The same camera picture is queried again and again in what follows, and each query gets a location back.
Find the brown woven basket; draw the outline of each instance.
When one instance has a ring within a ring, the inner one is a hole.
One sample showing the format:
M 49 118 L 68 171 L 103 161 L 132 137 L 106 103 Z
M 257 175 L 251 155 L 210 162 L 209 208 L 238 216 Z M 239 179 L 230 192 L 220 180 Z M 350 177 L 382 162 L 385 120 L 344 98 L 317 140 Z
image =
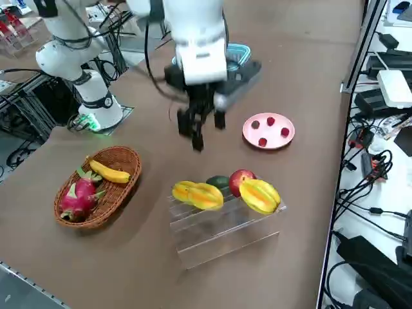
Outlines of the brown woven basket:
M 131 192 L 132 188 L 140 175 L 142 164 L 138 153 L 128 147 L 114 146 L 100 150 L 98 153 L 90 156 L 92 159 L 100 162 L 101 164 L 116 169 L 118 171 L 128 172 L 131 176 L 127 183 L 113 183 L 105 179 L 101 181 L 97 191 L 106 190 L 105 195 L 99 199 L 97 206 L 93 209 L 92 213 L 86 218 L 85 221 L 80 223 L 72 223 L 60 218 L 62 213 L 60 204 L 63 198 L 63 194 L 71 184 L 80 179 L 80 176 L 74 172 L 70 178 L 62 185 L 54 199 L 54 215 L 56 220 L 66 227 L 82 228 L 82 229 L 94 229 L 101 226 L 109 217 L 116 211 L 116 209 L 122 204 L 127 195 Z M 90 165 L 87 160 L 82 164 L 83 171 L 90 171 Z

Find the pink plate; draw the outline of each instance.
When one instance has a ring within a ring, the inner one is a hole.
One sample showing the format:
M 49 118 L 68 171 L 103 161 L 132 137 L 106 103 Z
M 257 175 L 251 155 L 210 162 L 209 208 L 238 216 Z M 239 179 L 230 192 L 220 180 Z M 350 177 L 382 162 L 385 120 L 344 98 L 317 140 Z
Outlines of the pink plate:
M 267 123 L 268 117 L 275 119 L 275 123 L 272 126 L 269 126 Z M 259 127 L 257 129 L 254 129 L 252 127 L 252 123 L 256 120 L 259 122 Z M 289 130 L 287 136 L 284 136 L 286 134 L 281 134 L 282 129 L 283 133 L 285 133 L 285 131 L 287 133 L 287 131 Z M 295 127 L 292 121 L 280 114 L 256 114 L 254 116 L 251 116 L 248 120 L 246 120 L 245 124 L 243 124 L 243 136 L 249 143 L 258 148 L 277 149 L 290 143 L 290 141 L 295 136 Z M 266 146 L 259 145 L 259 139 L 261 138 L 265 138 L 267 140 Z

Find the yellow banana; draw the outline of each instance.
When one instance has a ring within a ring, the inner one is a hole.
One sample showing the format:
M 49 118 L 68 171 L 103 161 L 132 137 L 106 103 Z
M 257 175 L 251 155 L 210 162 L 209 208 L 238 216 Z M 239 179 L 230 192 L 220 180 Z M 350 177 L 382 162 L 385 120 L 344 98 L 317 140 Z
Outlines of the yellow banana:
M 89 161 L 91 169 L 93 169 L 97 174 L 101 175 L 104 179 L 115 182 L 115 183 L 127 183 L 129 182 L 130 174 L 123 171 L 116 171 L 114 169 L 110 169 L 103 164 L 90 160 Z

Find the red berry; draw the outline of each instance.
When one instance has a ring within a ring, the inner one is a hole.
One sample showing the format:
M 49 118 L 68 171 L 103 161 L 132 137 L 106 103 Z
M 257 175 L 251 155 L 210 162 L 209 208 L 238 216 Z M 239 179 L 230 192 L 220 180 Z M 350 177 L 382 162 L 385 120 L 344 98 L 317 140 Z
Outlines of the red berry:
M 254 129 L 258 129 L 259 126 L 260 126 L 260 123 L 259 123 L 257 120 L 255 120 L 255 121 L 252 122 L 252 127 L 253 127 Z
M 267 139 L 262 137 L 261 139 L 259 139 L 259 146 L 265 147 L 267 142 Z
M 281 135 L 283 137 L 287 137 L 289 135 L 289 129 L 287 127 L 283 127 L 281 130 Z
M 275 118 L 273 118 L 273 117 L 268 117 L 267 118 L 267 124 L 268 124 L 268 126 L 273 126 L 273 124 L 275 123 Z

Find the apple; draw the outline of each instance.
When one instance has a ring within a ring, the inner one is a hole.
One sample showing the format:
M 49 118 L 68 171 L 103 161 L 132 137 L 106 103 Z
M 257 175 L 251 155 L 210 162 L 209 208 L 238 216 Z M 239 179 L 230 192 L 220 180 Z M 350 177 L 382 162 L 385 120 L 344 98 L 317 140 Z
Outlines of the apple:
M 247 178 L 256 179 L 256 175 L 246 169 L 240 169 L 230 176 L 229 189 L 235 197 L 238 198 L 240 196 L 239 187 Z

